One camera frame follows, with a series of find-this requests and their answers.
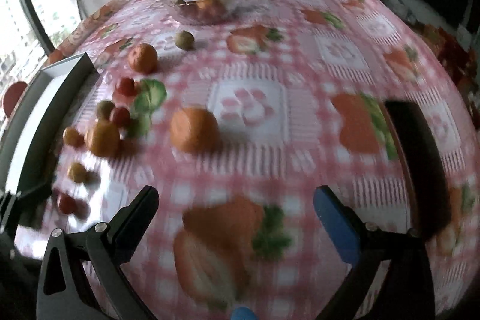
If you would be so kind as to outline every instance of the fruit bowl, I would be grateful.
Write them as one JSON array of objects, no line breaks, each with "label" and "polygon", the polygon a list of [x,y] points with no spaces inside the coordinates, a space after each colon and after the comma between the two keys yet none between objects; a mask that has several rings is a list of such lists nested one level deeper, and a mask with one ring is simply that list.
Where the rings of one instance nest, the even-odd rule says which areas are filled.
[{"label": "fruit bowl", "polygon": [[169,0],[174,20],[186,25],[213,25],[232,17],[239,0]]}]

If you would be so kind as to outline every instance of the blue object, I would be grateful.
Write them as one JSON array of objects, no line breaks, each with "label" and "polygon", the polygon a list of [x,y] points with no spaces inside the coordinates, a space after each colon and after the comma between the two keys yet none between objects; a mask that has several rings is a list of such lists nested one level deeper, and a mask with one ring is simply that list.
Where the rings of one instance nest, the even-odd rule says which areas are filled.
[{"label": "blue object", "polygon": [[355,266],[361,255],[360,237],[342,211],[343,205],[328,186],[315,190],[315,212],[327,231],[340,258]]},{"label": "blue object", "polygon": [[233,311],[230,320],[258,320],[258,317],[248,308],[238,307]]}]

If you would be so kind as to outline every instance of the red cherry tomato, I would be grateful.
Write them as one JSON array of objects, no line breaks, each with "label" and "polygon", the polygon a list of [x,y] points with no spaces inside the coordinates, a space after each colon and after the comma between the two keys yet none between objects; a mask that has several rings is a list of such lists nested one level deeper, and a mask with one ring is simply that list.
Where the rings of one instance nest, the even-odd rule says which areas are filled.
[{"label": "red cherry tomato", "polygon": [[126,107],[116,107],[110,115],[110,122],[119,128],[126,128],[130,124],[130,112]]},{"label": "red cherry tomato", "polygon": [[63,214],[72,214],[77,211],[77,202],[68,194],[60,193],[57,198],[57,208]]},{"label": "red cherry tomato", "polygon": [[116,86],[117,91],[125,95],[126,97],[131,97],[135,95],[135,81],[131,77],[122,77]]}]

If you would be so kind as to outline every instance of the red object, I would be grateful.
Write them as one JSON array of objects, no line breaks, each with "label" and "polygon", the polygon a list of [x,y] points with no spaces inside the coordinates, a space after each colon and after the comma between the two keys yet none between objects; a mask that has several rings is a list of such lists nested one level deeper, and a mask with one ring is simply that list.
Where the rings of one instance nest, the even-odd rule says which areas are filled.
[{"label": "red object", "polygon": [[18,100],[20,99],[26,88],[27,84],[25,82],[16,82],[11,85],[3,95],[3,111],[8,118],[10,118],[12,112],[15,109],[15,105],[17,104]]},{"label": "red object", "polygon": [[110,121],[119,128],[126,128],[130,124],[130,112],[126,107],[116,107],[112,110]]},{"label": "red object", "polygon": [[60,193],[57,198],[57,208],[63,214],[72,214],[77,211],[77,202],[68,194]]},{"label": "red object", "polygon": [[135,81],[131,77],[123,77],[118,81],[116,89],[120,94],[131,97],[135,95]]}]

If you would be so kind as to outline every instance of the table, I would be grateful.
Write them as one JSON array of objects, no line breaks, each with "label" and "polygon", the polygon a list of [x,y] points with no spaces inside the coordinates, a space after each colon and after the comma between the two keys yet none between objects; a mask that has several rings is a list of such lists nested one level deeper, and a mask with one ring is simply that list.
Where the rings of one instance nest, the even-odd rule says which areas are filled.
[{"label": "table", "polygon": [[[254,34],[244,40],[245,31],[238,29],[251,27]],[[195,36],[196,50],[174,45],[182,29]],[[235,20],[187,27],[168,15],[165,0],[131,0],[78,49],[94,60],[101,77],[79,94],[66,123],[85,131],[95,105],[112,97],[118,78],[142,79],[126,61],[129,48],[140,42],[158,51],[159,70],[149,78],[165,84],[166,101],[152,114],[147,134],[132,142],[135,153],[104,160],[58,147],[55,187],[82,199],[86,217],[59,214],[52,197],[41,231],[19,227],[15,242],[21,252],[41,257],[55,227],[75,232],[109,221],[144,185],[152,185],[160,193],[159,210],[123,271],[159,319],[225,319],[227,314],[209,313],[183,293],[172,240],[184,209],[244,194],[284,209],[293,244],[281,261],[254,269],[254,284],[241,304],[261,319],[313,319],[349,272],[314,213],[314,189],[329,185],[363,221],[387,231],[405,233],[415,217],[401,151],[378,135],[372,147],[365,128],[346,126],[351,119],[341,107],[352,97],[411,100],[433,132],[452,199],[464,199],[455,224],[427,243],[436,310],[457,304],[479,265],[480,148],[449,76],[422,39],[383,4],[242,0]],[[215,114],[224,138],[221,151],[190,156],[172,148],[170,119],[186,105]],[[66,170],[74,160],[96,172],[98,181],[71,182]],[[85,267],[99,302],[112,311],[91,266]],[[359,315],[371,308],[387,267],[384,262]]]}]

